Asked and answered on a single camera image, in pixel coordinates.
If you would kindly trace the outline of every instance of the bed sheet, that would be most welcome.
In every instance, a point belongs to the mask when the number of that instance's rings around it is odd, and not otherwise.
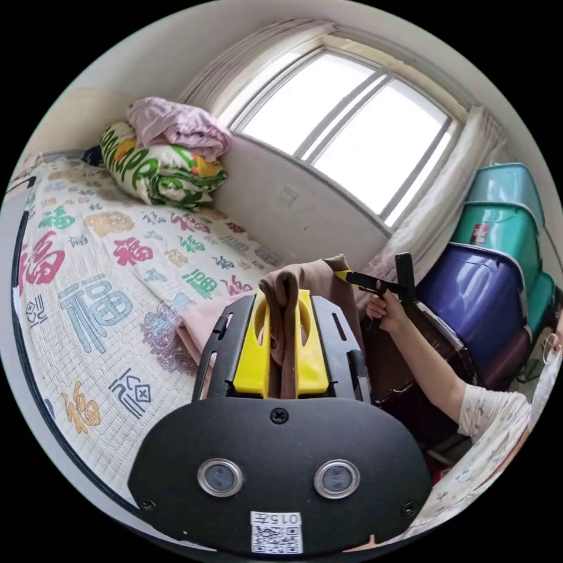
[[[223,213],[144,205],[104,168],[62,158],[31,174],[18,317],[33,377],[69,446],[133,503],[141,441],[192,396],[178,312],[254,289],[281,261]]]

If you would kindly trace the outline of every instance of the glasses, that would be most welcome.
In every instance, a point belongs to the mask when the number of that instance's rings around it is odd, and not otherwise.
[[[557,336],[554,333],[551,333],[544,340],[544,350],[542,356],[543,356],[544,364],[546,365],[550,364],[554,357],[562,353],[563,348],[561,347],[561,344],[558,344],[554,348],[556,337]]]

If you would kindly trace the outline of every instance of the brown cloth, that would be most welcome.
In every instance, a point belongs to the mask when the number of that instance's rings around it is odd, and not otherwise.
[[[340,254],[306,264],[291,264],[260,281],[259,287],[270,307],[272,360],[281,367],[281,381],[270,381],[270,396],[278,395],[272,389],[278,386],[280,398],[295,398],[295,308],[300,289],[339,306],[363,351],[352,285],[334,275],[334,272],[348,269],[346,258]]]

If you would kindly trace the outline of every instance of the screw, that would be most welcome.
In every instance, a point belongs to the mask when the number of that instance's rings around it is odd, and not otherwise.
[[[401,508],[401,516],[404,518],[410,518],[416,514],[416,504],[415,503],[406,503]]]
[[[289,419],[289,414],[285,409],[277,408],[274,409],[272,412],[270,412],[270,420],[274,424],[284,424],[288,421],[288,419]]]
[[[145,511],[145,512],[154,512],[155,509],[157,508],[157,505],[154,504],[152,502],[152,500],[150,500],[150,498],[144,500],[143,502],[141,502],[141,508]]]

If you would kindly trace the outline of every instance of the folded blanket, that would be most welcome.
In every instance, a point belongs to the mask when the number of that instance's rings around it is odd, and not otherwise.
[[[213,161],[231,144],[230,131],[207,111],[163,98],[137,100],[127,110],[127,121],[137,132],[139,147],[178,145]]]
[[[293,264],[266,275],[259,284],[270,307],[270,336],[272,363],[270,369],[270,396],[282,399],[295,397],[294,376],[294,331],[295,307],[299,289],[309,290],[332,301],[342,309],[356,340],[362,347],[358,311],[354,302],[352,286],[334,275],[338,270],[348,270],[343,255],[316,260],[306,264]],[[211,303],[188,306],[181,313],[178,334],[196,363],[211,336],[219,316],[227,305],[248,293],[235,295]]]
[[[218,161],[175,145],[141,148],[129,123],[110,125],[101,138],[101,156],[117,185],[148,205],[197,211],[227,178]]]

